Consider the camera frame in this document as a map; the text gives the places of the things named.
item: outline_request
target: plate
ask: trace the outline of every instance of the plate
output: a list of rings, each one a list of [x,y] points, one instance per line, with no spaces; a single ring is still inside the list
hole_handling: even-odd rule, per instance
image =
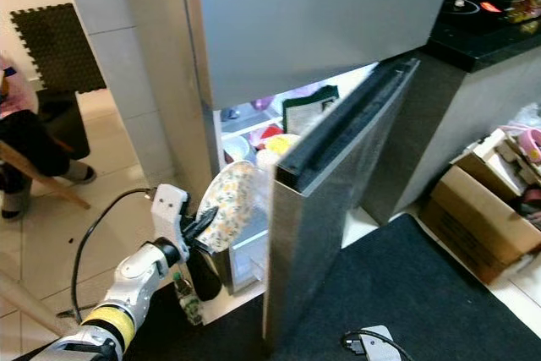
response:
[[[197,239],[217,253],[229,248],[249,224],[254,207],[256,172],[255,166],[249,161],[229,164],[212,180],[201,200],[197,220],[214,206],[218,206],[218,212]]]

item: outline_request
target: cardboard box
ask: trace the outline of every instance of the cardboard box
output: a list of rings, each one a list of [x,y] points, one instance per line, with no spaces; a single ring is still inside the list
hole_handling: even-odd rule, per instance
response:
[[[466,149],[451,164],[457,165],[505,202],[522,196],[527,183],[519,172],[521,168],[513,161],[506,161],[497,149],[505,144],[505,133],[497,129],[482,143]]]
[[[430,197],[420,219],[485,283],[541,249],[541,232],[460,167]]]
[[[519,169],[518,175],[529,185],[541,186],[541,167],[537,167],[524,158],[520,147],[515,140],[507,137],[505,142],[496,147],[498,153],[507,162],[513,162]]]

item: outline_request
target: plug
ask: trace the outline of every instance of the plug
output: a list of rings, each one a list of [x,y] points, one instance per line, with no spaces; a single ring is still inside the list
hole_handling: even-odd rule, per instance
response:
[[[344,344],[346,349],[355,355],[366,355],[363,342],[360,340],[360,338],[348,338],[344,341]]]
[[[154,198],[156,197],[156,192],[158,191],[158,187],[155,186],[154,188],[149,188],[145,193],[145,198],[150,200],[151,202],[154,201]]]

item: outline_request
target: person's leg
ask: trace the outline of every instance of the person's leg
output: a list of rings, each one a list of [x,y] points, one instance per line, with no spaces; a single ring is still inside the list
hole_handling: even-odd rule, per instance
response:
[[[32,180],[8,163],[2,164],[2,218],[18,220],[28,205]]]
[[[76,183],[88,183],[96,177],[92,167],[70,160],[68,153],[54,141],[39,118],[29,110],[10,114],[1,120],[0,139],[28,158],[39,172],[48,177],[63,176]],[[27,182],[15,183],[10,190],[14,194],[23,192],[23,196],[28,199],[28,194],[25,193],[27,184]],[[25,202],[17,201],[20,201],[20,211],[22,211]],[[16,204],[12,204],[9,210],[6,208],[5,211],[13,211],[16,207]],[[2,214],[4,218],[15,217],[13,213],[8,214],[3,211]]]

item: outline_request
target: wooden chair leg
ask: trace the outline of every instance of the wooden chair leg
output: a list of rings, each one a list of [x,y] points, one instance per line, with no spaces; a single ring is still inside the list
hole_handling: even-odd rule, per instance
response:
[[[76,193],[72,192],[69,188],[66,188],[59,183],[55,178],[46,177],[42,175],[36,167],[32,165],[28,159],[20,154],[18,151],[0,141],[0,159],[7,162],[9,165],[17,168],[24,175],[35,179],[36,181],[43,183],[50,189],[54,190],[57,194],[64,199],[79,205],[83,209],[89,209],[90,204],[86,200],[82,200]]]
[[[0,296],[59,336],[68,334],[77,326],[74,320],[59,319],[45,304],[2,271],[0,271]]]
[[[52,140],[55,143],[57,143],[58,145],[60,145],[64,151],[69,152],[70,154],[72,152],[74,152],[74,149],[71,147],[71,145],[67,145],[61,139],[57,139],[56,137],[52,137]]]

